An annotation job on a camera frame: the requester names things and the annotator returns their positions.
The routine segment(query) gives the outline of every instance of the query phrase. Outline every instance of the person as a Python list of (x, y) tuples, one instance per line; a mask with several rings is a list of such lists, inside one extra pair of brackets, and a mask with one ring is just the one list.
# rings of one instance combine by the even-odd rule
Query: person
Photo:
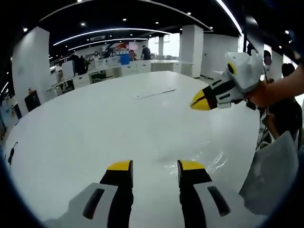
[(134, 52), (134, 50), (129, 50), (129, 57), (130, 57), (130, 61), (136, 61), (136, 53)]
[(144, 60), (150, 60), (151, 59), (151, 51), (148, 47), (146, 47), (145, 45), (143, 45), (142, 47), (142, 57)]
[(86, 59), (83, 56), (80, 57), (80, 63), (81, 63), (81, 70), (82, 70), (81, 73), (85, 74), (87, 72), (87, 70), (89, 69), (90, 63), (88, 61), (86, 61)]
[[(283, 77), (287, 77), (295, 71), (292, 64), (282, 65)], [(283, 99), (269, 107), (269, 116), (266, 118), (266, 126), (275, 139), (284, 132), (289, 131), (295, 140), (297, 132), (302, 134), (302, 109), (294, 97)]]
[(81, 60), (80, 60), (80, 58), (77, 55), (72, 54), (70, 56), (70, 60), (72, 60), (74, 62), (75, 73), (78, 73), (78, 75), (81, 75), (82, 74), (82, 68), (81, 68)]
[(94, 61), (96, 61), (96, 60), (99, 60), (99, 59), (100, 59), (100, 56), (99, 56), (98, 51), (95, 51), (95, 52), (94, 52), (93, 59), (94, 59)]
[(288, 77), (272, 84), (261, 82), (247, 97), (260, 107), (273, 105), (275, 102), (304, 93), (304, 66), (299, 65)]
[(265, 50), (264, 51), (264, 64), (265, 64), (265, 72), (266, 72), (266, 76), (268, 79), (271, 79), (271, 63), (272, 63), (272, 59), (271, 59), (271, 54), (269, 51)]

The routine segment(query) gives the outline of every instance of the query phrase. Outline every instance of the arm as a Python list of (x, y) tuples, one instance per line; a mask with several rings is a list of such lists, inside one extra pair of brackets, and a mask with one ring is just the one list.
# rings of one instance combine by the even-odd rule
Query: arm
[(304, 93), (304, 66), (299, 67), (288, 77), (282, 78), (273, 84), (261, 83), (248, 96), (258, 106), (265, 107), (273, 103), (298, 96)]
[(269, 116), (266, 118), (265, 122), (269, 132), (272, 134), (272, 136), (277, 139), (280, 137), (280, 134), (277, 132), (276, 126), (275, 126), (275, 115), (272, 113), (269, 114)]

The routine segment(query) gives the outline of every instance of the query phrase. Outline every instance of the yellow tip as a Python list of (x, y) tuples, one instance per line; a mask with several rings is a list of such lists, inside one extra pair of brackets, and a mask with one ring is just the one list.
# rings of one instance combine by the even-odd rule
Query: yellow tip
[(205, 166), (196, 161), (180, 160), (180, 162), (183, 170), (200, 170), (205, 168)]
[(203, 90), (199, 90), (197, 94), (195, 94), (190, 107), (195, 110), (201, 110), (201, 111), (208, 111), (210, 110), (208, 101), (206, 98), (202, 99), (204, 97)]
[(108, 167), (108, 170), (128, 171), (130, 161), (131, 160), (126, 160), (126, 161), (120, 161), (120, 162), (114, 163)]

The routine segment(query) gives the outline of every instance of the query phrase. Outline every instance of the white wall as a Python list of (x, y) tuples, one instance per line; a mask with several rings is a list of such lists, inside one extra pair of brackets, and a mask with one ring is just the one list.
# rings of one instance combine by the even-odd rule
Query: white wall
[(22, 115), (28, 113), (24, 98), (29, 88), (36, 90), (41, 104), (47, 99), (49, 32), (36, 27), (30, 31), (15, 47), (12, 59), (12, 77), (15, 98)]
[(225, 54), (237, 51), (237, 37), (205, 33), (200, 74), (212, 78), (212, 71), (224, 71), (227, 66)]

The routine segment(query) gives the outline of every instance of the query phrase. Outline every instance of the blue bin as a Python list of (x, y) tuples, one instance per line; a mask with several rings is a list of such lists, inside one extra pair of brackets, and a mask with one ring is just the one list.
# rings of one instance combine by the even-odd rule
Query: blue bin
[(128, 64), (130, 64), (129, 54), (120, 55), (120, 63), (122, 65), (128, 65)]

